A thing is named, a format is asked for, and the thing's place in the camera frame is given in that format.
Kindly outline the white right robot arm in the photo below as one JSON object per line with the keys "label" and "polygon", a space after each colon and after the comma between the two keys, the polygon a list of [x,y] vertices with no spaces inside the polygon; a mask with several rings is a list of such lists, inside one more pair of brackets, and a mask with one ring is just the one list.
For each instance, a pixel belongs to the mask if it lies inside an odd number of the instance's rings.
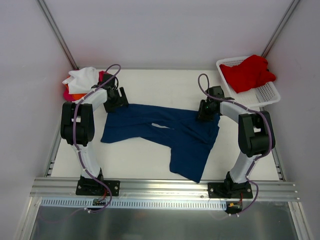
{"label": "white right robot arm", "polygon": [[256,111],[225,97],[220,86],[209,87],[204,91],[207,98],[200,101],[197,119],[212,121],[216,116],[225,116],[238,124],[239,156],[228,172],[224,193],[235,198],[242,191],[240,184],[248,177],[258,159],[268,155],[275,146],[270,114],[267,111]]}

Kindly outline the blue cartoon print t-shirt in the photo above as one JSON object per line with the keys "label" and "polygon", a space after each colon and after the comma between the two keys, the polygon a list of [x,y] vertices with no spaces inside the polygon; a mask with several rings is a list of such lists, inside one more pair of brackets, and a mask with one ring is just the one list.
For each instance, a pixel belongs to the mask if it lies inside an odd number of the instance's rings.
{"label": "blue cartoon print t-shirt", "polygon": [[108,113],[101,142],[142,138],[170,148],[169,170],[199,183],[219,133],[220,116],[197,120],[194,110],[130,104]]}

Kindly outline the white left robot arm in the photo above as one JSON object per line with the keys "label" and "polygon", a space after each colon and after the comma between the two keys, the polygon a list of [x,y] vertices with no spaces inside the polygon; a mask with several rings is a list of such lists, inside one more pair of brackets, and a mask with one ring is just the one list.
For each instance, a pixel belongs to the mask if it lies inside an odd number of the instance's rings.
{"label": "white left robot arm", "polygon": [[62,105],[60,135],[75,151],[82,173],[80,183],[87,183],[93,195],[104,191],[102,169],[94,153],[95,136],[94,111],[103,106],[106,113],[114,113],[120,107],[128,107],[129,102],[119,80],[110,73],[99,73],[98,83],[77,102],[66,101]]}

